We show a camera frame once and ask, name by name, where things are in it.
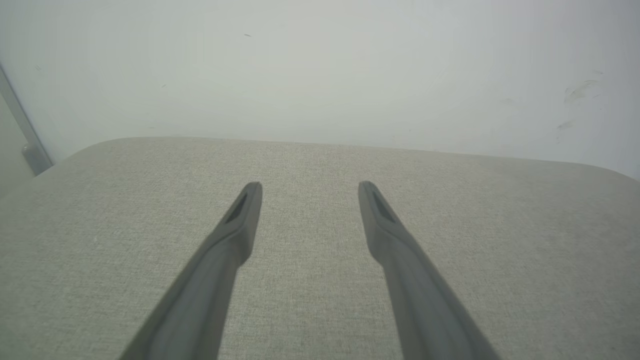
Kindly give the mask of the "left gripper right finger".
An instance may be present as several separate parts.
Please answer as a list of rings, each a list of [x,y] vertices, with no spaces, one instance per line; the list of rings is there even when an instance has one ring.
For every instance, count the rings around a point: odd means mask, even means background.
[[[497,360],[498,353],[382,192],[358,185],[366,244],[382,266],[406,360]]]

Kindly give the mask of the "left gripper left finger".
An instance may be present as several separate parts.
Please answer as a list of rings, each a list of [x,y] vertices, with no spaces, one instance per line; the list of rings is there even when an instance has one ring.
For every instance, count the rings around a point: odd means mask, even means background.
[[[121,355],[122,360],[215,360],[238,269],[252,254],[259,182],[243,187]]]

